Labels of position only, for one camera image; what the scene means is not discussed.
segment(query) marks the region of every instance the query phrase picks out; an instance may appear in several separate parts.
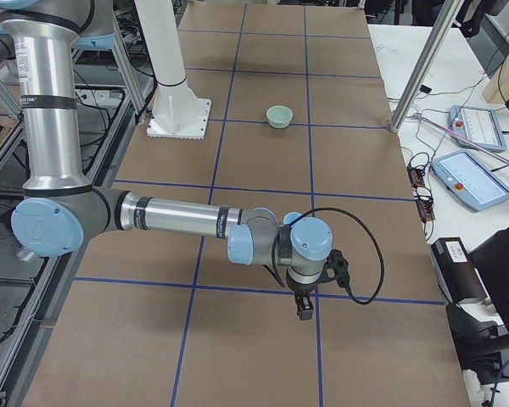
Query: small plastic bowl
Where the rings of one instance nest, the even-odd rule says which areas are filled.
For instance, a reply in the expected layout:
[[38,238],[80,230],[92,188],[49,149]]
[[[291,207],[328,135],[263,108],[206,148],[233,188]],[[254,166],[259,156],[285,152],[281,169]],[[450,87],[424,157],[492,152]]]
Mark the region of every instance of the small plastic bowl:
[[266,111],[266,117],[268,119],[268,123],[274,129],[284,129],[290,124],[292,120],[292,110],[286,106],[271,106]]

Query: blue and white device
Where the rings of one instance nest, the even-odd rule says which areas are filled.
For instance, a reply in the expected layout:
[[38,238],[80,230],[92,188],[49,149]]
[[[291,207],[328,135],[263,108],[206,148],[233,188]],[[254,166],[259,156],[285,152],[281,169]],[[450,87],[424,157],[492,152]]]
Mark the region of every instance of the blue and white device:
[[[453,132],[470,142],[496,153],[507,150],[506,141],[494,110],[455,105],[450,108],[449,120]],[[462,147],[471,148],[460,140],[456,140],[456,142]]]
[[435,175],[474,212],[509,199],[509,187],[466,150],[435,159]]

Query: robotic arm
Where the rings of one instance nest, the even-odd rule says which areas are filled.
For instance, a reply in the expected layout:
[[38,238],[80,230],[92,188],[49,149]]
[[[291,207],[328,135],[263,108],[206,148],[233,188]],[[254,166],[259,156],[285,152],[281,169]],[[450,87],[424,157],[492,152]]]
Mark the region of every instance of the robotic arm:
[[348,286],[347,262],[331,250],[332,232],[317,218],[292,213],[279,225],[267,209],[183,203],[94,187],[81,171],[70,50],[80,38],[94,44],[113,36],[112,1],[0,0],[0,7],[3,28],[14,39],[31,156],[25,200],[12,216],[23,245],[42,256],[57,256],[100,233],[132,228],[227,239],[233,263],[271,265],[280,284],[277,265],[288,267],[286,280],[301,320],[312,316],[310,293],[317,284],[337,280]]

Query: white stand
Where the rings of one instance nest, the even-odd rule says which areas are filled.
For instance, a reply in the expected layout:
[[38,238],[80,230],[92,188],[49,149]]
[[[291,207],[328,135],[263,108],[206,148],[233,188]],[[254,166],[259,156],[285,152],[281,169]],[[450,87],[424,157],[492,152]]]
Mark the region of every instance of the white stand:
[[188,87],[171,0],[136,0],[136,6],[159,82],[148,136],[203,139],[211,101]]

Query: white table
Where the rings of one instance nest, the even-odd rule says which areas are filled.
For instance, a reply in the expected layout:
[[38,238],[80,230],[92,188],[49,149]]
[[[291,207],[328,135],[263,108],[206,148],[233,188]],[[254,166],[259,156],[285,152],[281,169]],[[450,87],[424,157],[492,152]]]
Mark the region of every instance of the white table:
[[[387,96],[389,98],[399,98],[411,76],[430,29],[393,25],[369,25],[369,29],[378,58],[379,69],[385,82]],[[439,50],[424,85],[431,87],[433,89],[432,93],[458,92],[468,86],[477,84],[483,77],[483,67],[477,61],[467,41],[458,29],[452,29]],[[503,105],[486,103],[483,99],[482,91],[488,82],[488,78],[485,78],[473,89],[473,93],[472,89],[467,89],[457,94],[433,95],[417,99],[408,115],[423,109],[448,111],[450,106],[454,104],[462,105],[468,98],[467,106],[500,109]],[[390,102],[390,107],[394,109],[396,104]],[[432,111],[424,111],[422,114],[441,125],[448,125],[447,114]],[[498,119],[501,129],[509,131],[509,112],[507,109],[498,112]],[[407,120],[400,128],[399,137],[402,147],[409,148],[413,153],[424,151],[432,155],[432,151],[415,138],[417,127],[417,120]],[[434,129],[430,125],[421,124],[418,134],[424,142],[437,147],[443,132]],[[507,151],[502,156],[509,159],[509,134],[505,135],[505,139]],[[458,149],[460,147],[449,136],[445,136],[437,149],[435,157],[452,153]],[[500,161],[492,159],[484,153],[473,151],[473,154],[490,169],[503,165]],[[404,150],[406,163],[410,157],[411,154]],[[425,163],[425,157],[419,157],[413,162],[413,164]],[[509,168],[499,170],[496,174],[509,186]],[[428,243],[434,242],[439,237],[458,236],[462,239],[466,250],[470,251],[496,231],[509,226],[509,201],[482,212],[473,213],[454,198],[435,176],[430,175],[428,181],[435,202],[433,209],[435,213],[434,229]],[[478,318],[484,316],[485,319],[498,320],[493,315],[483,315],[486,314],[484,307],[477,307],[476,309],[473,307],[471,313]],[[483,388],[485,394],[489,395],[490,386],[483,386]],[[509,383],[501,383],[498,388],[501,393],[496,396],[495,405],[509,405]]]

